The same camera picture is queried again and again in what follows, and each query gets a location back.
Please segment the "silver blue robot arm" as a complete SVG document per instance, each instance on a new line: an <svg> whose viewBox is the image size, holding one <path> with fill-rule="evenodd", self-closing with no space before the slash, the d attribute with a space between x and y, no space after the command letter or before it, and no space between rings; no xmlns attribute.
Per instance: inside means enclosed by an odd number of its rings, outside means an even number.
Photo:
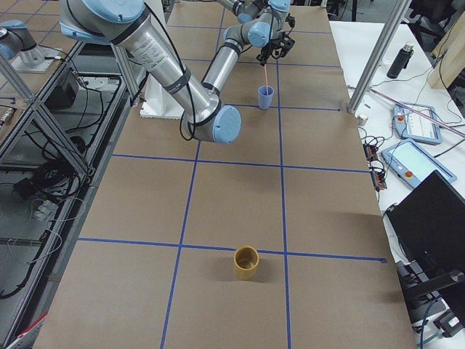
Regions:
<svg viewBox="0 0 465 349"><path fill-rule="evenodd" d="M267 62L283 30L292 24L289 1L222 1L238 19L225 31L224 43L209 69L197 80L184 65L172 41L151 22L143 1L61 1L62 34L76 41L112 44L126 49L184 109L182 125L200 141L230 144L240 134L241 116L220 99L220 91L246 45L258 47Z"/></svg>

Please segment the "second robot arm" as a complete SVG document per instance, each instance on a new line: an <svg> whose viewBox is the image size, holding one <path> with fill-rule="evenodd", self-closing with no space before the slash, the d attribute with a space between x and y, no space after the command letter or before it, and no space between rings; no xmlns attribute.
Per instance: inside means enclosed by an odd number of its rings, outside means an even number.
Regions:
<svg viewBox="0 0 465 349"><path fill-rule="evenodd" d="M1 56L5 60L11 60L20 52L28 52L36 47L36 40L23 21L7 20L1 23Z"/></svg>

